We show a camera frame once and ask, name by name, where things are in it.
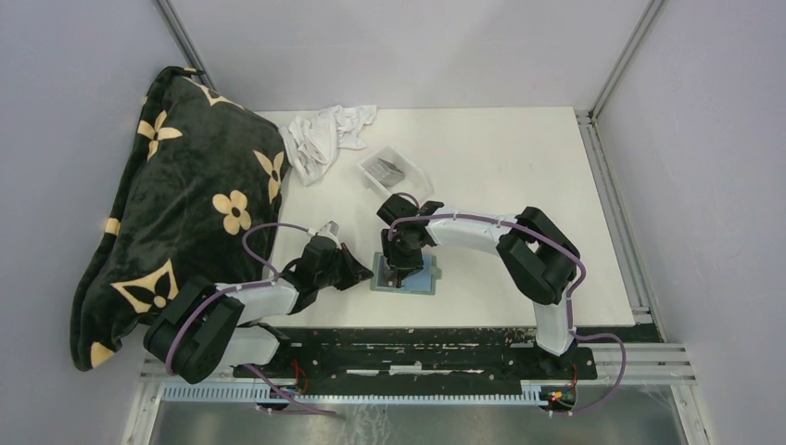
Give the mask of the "clear plastic card box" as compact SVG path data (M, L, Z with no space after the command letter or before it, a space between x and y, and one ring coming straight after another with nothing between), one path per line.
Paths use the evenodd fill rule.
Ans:
M383 146L358 164L361 183L382 199L397 193L423 203L434 194L429 175L392 146Z

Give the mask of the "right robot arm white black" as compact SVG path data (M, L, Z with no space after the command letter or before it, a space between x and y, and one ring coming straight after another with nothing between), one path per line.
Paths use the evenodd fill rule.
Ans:
M576 246L540 209L492 216L461 211L439 201L416 206L390 196L377 210L387 224L381 232L383 276L400 287L425 267L426 247L456 247L499 258L516 288L534 304L535 364L548 378L558 378L573 364L576 339L568 301L586 276Z

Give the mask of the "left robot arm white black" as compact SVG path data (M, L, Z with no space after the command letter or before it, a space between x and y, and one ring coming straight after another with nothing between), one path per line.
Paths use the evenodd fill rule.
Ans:
M243 364L281 376L289 370L292 354L263 319L302 312L321 290L344 291L373 276L345 244L315 235L275 280L232 285L204 277L188 281L149 326L143 344L169 374L189 384Z

